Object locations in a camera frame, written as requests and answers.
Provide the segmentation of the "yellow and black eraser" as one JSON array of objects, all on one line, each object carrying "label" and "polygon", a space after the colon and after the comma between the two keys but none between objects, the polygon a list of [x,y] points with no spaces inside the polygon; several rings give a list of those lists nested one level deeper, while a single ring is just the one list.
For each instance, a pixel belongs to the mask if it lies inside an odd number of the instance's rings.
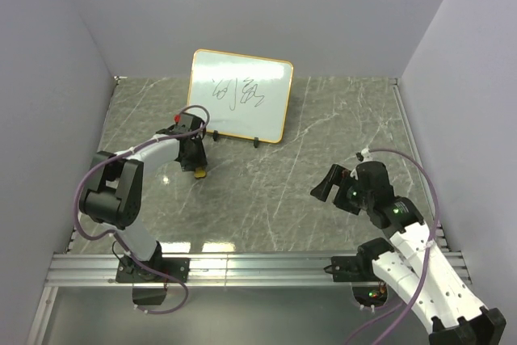
[{"label": "yellow and black eraser", "polygon": [[204,179],[207,176],[207,171],[204,166],[196,167],[194,170],[195,179]]}]

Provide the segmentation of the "yellow framed whiteboard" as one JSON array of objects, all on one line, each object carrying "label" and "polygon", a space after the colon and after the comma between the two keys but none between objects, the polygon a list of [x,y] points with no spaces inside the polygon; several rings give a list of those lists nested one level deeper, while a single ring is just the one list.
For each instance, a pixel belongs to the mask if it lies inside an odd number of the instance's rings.
[{"label": "yellow framed whiteboard", "polygon": [[187,105],[208,111],[211,133],[277,144],[284,136],[293,72],[289,61],[198,49]]}]

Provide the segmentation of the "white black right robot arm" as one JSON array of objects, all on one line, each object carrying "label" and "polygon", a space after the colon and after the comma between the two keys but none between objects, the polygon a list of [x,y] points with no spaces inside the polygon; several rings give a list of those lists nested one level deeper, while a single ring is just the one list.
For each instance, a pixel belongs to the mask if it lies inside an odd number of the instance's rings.
[{"label": "white black right robot arm", "polygon": [[351,214],[367,213],[383,232],[359,246],[355,268],[366,280],[387,284],[415,314],[431,344],[498,344],[506,319],[465,284],[435,244],[416,205],[395,194],[384,163],[364,161],[353,170],[334,164],[310,192]]}]

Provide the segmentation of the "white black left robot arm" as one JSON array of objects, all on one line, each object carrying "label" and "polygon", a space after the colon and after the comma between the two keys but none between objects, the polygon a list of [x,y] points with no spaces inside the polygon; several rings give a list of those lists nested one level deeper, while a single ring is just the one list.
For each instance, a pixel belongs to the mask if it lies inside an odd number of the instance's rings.
[{"label": "white black left robot arm", "polygon": [[185,266],[167,264],[161,244],[138,220],[144,177],[170,162],[177,162],[197,179],[205,177],[206,126],[206,120],[180,113],[169,128],[157,131],[141,145],[117,153],[99,151],[82,180],[78,210],[114,235],[124,249],[122,269],[145,282],[179,273]]}]

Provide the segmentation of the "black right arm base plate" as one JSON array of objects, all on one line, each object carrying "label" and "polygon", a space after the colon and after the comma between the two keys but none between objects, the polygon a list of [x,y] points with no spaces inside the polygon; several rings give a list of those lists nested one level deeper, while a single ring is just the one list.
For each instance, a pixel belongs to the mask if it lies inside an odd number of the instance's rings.
[{"label": "black right arm base plate", "polygon": [[379,282],[375,276],[372,262],[356,256],[332,256],[330,264],[323,271],[332,276],[335,283]]}]

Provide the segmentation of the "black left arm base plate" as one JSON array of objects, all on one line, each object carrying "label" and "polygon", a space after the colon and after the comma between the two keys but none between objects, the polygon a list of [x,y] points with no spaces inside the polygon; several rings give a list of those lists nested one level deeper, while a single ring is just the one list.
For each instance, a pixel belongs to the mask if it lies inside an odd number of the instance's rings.
[{"label": "black left arm base plate", "polygon": [[117,267],[116,283],[163,283],[169,282],[170,276],[185,283],[190,269],[190,259],[161,258],[150,263],[144,262],[144,265],[150,270],[143,268],[128,256],[124,256]]}]

